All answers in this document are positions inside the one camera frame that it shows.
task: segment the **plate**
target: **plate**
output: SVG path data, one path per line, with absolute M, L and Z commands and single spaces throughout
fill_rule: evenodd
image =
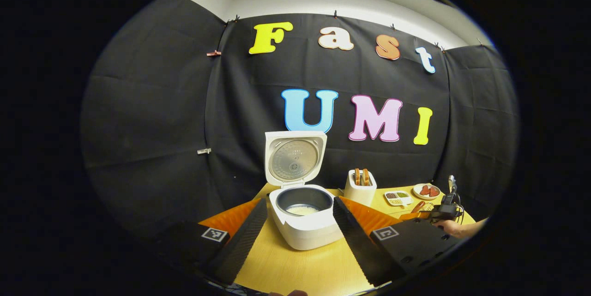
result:
M 394 198 L 388 198 L 389 193 L 392 193 Z M 406 191 L 388 191 L 384 193 L 384 197 L 392 206 L 408 206 L 413 202 L 412 197 Z
M 437 191 L 439 191 L 439 194 L 435 197 L 429 197 L 429 195 L 422 195 L 421 194 L 421 190 L 423 185 L 427 185 L 427 187 L 429 189 L 431 188 L 435 188 L 437 189 Z M 433 200 L 439 197 L 439 195 L 441 195 L 441 190 L 436 187 L 435 185 L 431 185 L 431 184 L 416 184 L 413 188 L 412 188 L 412 192 L 414 193 L 414 195 L 416 195 L 417 197 L 419 197 L 420 199 L 424 199 L 424 200 Z

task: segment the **white wall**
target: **white wall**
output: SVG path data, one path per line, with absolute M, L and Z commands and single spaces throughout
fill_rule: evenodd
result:
M 281 13 L 334 14 L 357 18 L 415 35 L 444 48 L 474 45 L 466 43 L 458 35 L 439 23 L 407 7 L 386 0 L 193 0 L 207 8 L 223 21 Z

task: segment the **pink letter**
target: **pink letter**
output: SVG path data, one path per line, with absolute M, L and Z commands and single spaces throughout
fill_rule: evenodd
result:
M 349 133 L 350 140 L 365 140 L 367 138 L 363 131 L 365 125 L 367 125 L 371 140 L 375 140 L 382 128 L 384 128 L 384 132 L 382 132 L 380 140 L 384 142 L 399 140 L 398 115 L 403 106 L 400 100 L 389 98 L 379 114 L 369 96 L 356 95 L 351 98 L 351 102 L 355 104 L 355 127 L 353 132 Z

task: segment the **table surface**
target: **table surface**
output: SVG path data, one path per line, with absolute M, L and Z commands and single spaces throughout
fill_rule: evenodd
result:
M 262 292 L 287 295 L 293 290 L 304 290 L 308 296 L 349 296 L 373 289 L 357 264 L 353 252 L 344 238 L 317 249 L 299 251 L 289 247 L 272 218 L 272 207 L 267 194 L 279 189 L 266 184 L 257 198 L 267 199 L 268 218 L 253 244 L 235 283 Z M 387 191 L 406 191 L 413 199 L 409 206 L 392 206 L 384 197 Z M 334 195 L 343 195 L 338 189 L 327 189 Z M 440 204 L 443 193 L 431 202 Z M 412 185 L 377 189 L 371 207 L 394 217 L 411 212 L 421 201 L 412 192 Z M 467 212 L 463 224 L 475 221 Z

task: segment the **hand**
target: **hand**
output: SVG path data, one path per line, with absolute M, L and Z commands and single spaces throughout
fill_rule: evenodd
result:
M 464 237 L 464 227 L 452 220 L 441 220 L 439 222 L 433 223 L 435 227 L 443 227 L 443 231 L 452 235 L 456 238 L 463 238 Z
M 269 296 L 283 296 L 281 294 L 277 294 L 276 292 L 270 292 Z M 287 296 L 308 296 L 308 293 L 302 291 L 302 290 L 294 290 L 292 292 L 289 293 L 289 295 Z

